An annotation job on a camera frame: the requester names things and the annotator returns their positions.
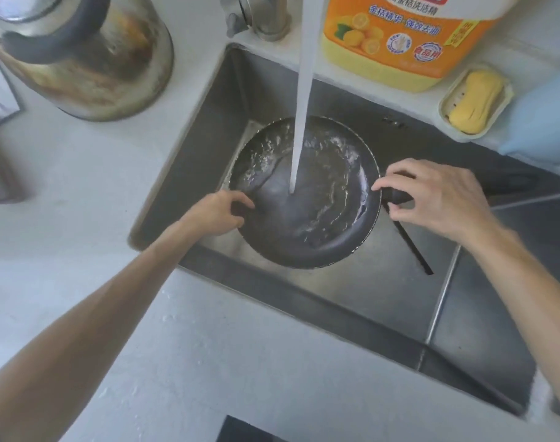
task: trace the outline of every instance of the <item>kitchen sink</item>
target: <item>kitchen sink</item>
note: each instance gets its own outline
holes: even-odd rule
[[[130,244],[146,248],[196,201],[224,187],[235,156],[249,138],[266,124],[294,116],[297,83],[296,72],[237,46],[229,47],[133,227]],[[472,143],[458,144],[433,126],[324,81],[313,82],[309,114],[333,118],[357,132],[382,171],[406,157],[474,170],[519,170],[535,176],[536,186],[528,192],[495,197],[494,204],[525,203],[518,208],[535,208],[527,205],[548,196],[560,197],[560,177],[555,174]],[[560,211],[560,199],[546,203]],[[515,211],[502,209],[500,214],[516,220],[521,216]],[[542,242],[542,255],[560,277],[560,226],[553,222],[550,227],[554,246],[548,251],[543,243],[547,238],[544,215],[534,215],[537,221],[531,226],[536,231],[530,240]],[[527,233],[527,224],[518,222]],[[321,269],[296,270],[267,261],[238,231],[204,238],[180,266],[522,415],[535,363],[503,304],[456,244],[412,225],[405,224],[404,230],[432,274],[427,274],[429,270],[384,212],[356,252]],[[471,282],[481,300],[474,300]],[[484,318],[479,321],[475,313]],[[501,338],[494,334],[497,329],[503,333]],[[512,347],[513,362],[507,361],[507,347]],[[516,367],[519,374],[513,375]]]

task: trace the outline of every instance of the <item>hand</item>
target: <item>hand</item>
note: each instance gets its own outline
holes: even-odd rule
[[[415,178],[397,174],[401,171]],[[413,209],[390,204],[393,220],[425,226],[463,246],[501,227],[470,170],[408,158],[391,164],[372,190],[383,187],[407,192],[415,199]]]
[[[243,192],[220,190],[208,194],[180,219],[184,226],[192,227],[199,237],[205,235],[220,236],[245,223],[243,217],[231,214],[231,204],[239,201],[249,208],[255,208],[253,201]]]

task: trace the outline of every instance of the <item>forearm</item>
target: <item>forearm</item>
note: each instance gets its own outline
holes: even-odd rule
[[[560,399],[560,283],[500,226],[473,239],[469,250]]]
[[[63,435],[197,237],[191,227],[166,231],[0,370],[2,442]]]

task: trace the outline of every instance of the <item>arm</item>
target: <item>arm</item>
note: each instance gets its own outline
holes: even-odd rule
[[[220,191],[194,205],[119,274],[0,369],[0,441],[59,440],[92,398],[161,285],[201,237],[243,225]]]
[[[413,209],[391,205],[393,220],[425,226],[474,256],[560,399],[560,283],[497,221],[472,172],[409,159],[392,164],[372,189],[382,187],[415,199]]]

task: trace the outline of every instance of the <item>soap dish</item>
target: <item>soap dish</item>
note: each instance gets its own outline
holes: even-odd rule
[[[491,107],[492,114],[487,122],[487,126],[480,133],[470,135],[458,130],[456,127],[452,126],[448,120],[450,112],[455,108],[455,106],[464,97],[466,90],[466,78],[468,73],[475,71],[477,69],[487,69],[489,71],[494,71],[495,73],[501,75],[504,79],[504,88],[497,96],[494,104]],[[474,141],[482,136],[484,136],[490,129],[490,127],[497,120],[498,116],[501,114],[505,107],[509,105],[513,96],[515,95],[513,87],[509,79],[503,76],[497,69],[486,64],[472,64],[469,65],[464,72],[460,74],[460,77],[450,86],[446,95],[439,102],[438,108],[438,127],[440,130],[445,132],[449,137],[458,142],[470,142]]]

